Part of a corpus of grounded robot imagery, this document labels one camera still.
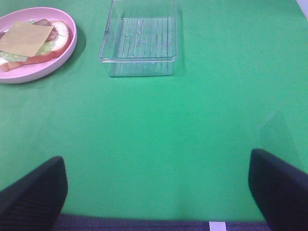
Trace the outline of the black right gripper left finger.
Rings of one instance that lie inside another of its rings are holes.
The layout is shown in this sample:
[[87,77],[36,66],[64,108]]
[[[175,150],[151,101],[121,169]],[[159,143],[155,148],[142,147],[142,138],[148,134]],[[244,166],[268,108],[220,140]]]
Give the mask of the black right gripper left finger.
[[64,206],[68,181],[55,156],[0,192],[2,231],[50,231]]

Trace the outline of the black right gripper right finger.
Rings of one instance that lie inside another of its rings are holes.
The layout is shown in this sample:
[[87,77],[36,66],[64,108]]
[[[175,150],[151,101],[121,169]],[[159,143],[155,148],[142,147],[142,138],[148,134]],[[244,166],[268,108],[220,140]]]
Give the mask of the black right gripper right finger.
[[308,175],[263,150],[250,155],[248,186],[272,231],[308,229]]

